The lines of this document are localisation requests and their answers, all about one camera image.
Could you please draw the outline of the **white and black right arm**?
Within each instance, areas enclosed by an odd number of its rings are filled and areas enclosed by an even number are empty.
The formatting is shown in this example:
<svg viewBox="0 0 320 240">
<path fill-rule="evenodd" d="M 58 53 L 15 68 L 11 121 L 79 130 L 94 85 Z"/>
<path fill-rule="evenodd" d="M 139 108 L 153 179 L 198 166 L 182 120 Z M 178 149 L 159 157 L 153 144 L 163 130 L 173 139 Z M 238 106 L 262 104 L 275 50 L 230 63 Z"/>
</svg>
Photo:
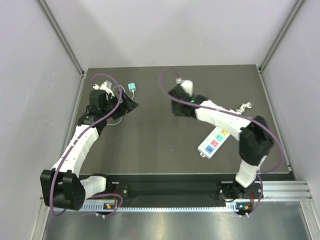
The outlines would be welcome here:
<svg viewBox="0 0 320 240">
<path fill-rule="evenodd" d="M 173 98 L 172 113 L 179 117 L 192 117 L 215 127 L 198 146 L 202 157 L 211 159 L 230 136 L 238 141 L 241 163 L 233 192 L 237 197 L 245 198 L 251 193 L 251 184 L 274 145 L 267 123 L 259 115 L 253 119 L 243 118 L 202 95 L 193 95 L 192 90 L 193 84 L 186 81 L 168 92 Z"/>
</svg>

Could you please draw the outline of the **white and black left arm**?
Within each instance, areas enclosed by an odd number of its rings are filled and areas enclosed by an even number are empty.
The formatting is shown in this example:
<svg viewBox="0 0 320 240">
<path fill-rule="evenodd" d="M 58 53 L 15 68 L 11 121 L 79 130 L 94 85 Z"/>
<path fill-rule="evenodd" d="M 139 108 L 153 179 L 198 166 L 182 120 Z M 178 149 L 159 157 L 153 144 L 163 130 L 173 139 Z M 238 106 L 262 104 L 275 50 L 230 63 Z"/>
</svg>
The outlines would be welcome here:
<svg viewBox="0 0 320 240">
<path fill-rule="evenodd" d="M 89 104 L 79 118 L 66 150 L 50 170 L 43 170 L 40 175 L 46 206 L 78 211 L 86 199 L 96 194 L 105 199 L 113 194 L 114 187 L 107 182 L 107 177 L 94 174 L 81 180 L 80 170 L 90 148 L 106 127 L 107 120 L 120 119 L 138 106 L 123 91 L 118 96 L 108 89 L 90 92 Z"/>
</svg>

